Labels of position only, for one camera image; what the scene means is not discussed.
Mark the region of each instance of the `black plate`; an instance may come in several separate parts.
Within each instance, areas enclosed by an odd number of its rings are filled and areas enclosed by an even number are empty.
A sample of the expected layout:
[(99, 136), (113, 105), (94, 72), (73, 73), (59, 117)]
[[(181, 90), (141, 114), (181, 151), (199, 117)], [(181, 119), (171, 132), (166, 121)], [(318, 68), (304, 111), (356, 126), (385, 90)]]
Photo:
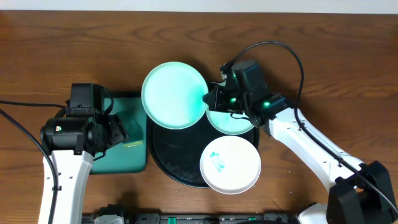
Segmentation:
[[(208, 187), (200, 173), (200, 157), (214, 139), (226, 136), (217, 131), (207, 115), (181, 130), (163, 128), (147, 117), (147, 145), (156, 164), (172, 179), (191, 187)], [(259, 129), (238, 135), (259, 146)]]

